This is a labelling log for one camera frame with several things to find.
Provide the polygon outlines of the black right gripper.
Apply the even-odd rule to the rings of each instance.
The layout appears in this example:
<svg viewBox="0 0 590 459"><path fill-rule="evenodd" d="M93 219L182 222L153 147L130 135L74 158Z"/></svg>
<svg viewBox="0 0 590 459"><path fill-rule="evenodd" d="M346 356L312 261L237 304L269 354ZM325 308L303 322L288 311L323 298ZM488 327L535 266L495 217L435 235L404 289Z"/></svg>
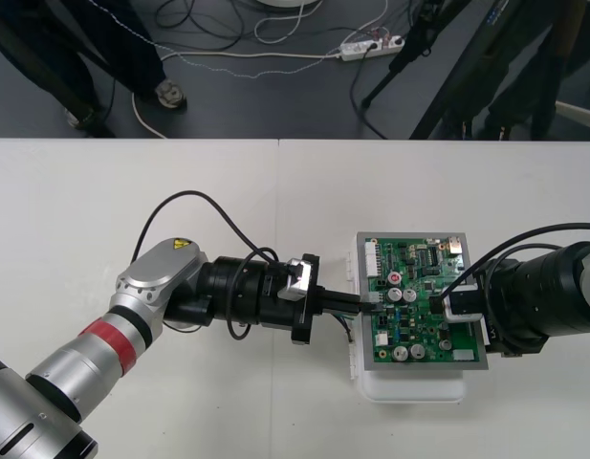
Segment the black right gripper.
<svg viewBox="0 0 590 459"><path fill-rule="evenodd" d="M485 309L485 328L490 342L486 345L487 352L489 354L498 353L503 358L516 358L524 355L538 354L547 343L548 337L518 339L506 331L492 308L490 288L486 286L486 282L489 279L488 272L488 270L479 270L476 272L476 280L481 291ZM430 298L430 312L433 315L443 315L448 304L448 295L433 295Z"/></svg>

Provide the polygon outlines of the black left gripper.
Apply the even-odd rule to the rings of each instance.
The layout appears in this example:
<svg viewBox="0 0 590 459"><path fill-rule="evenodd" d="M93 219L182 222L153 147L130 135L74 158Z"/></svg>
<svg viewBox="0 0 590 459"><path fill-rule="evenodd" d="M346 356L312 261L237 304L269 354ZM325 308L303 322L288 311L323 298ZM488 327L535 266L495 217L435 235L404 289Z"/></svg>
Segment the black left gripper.
<svg viewBox="0 0 590 459"><path fill-rule="evenodd" d="M311 277L306 295L295 303L294 320L291 329L293 344L306 345L310 343L313 320L315 316L323 314L323 295L326 289L318 284L319 257L309 253L302 255L302 260L311 265ZM374 312L374 305L361 303L358 295L342 292L331 292L330 300L339 305L331 306L330 313L337 316L356 317L359 314Z"/></svg>

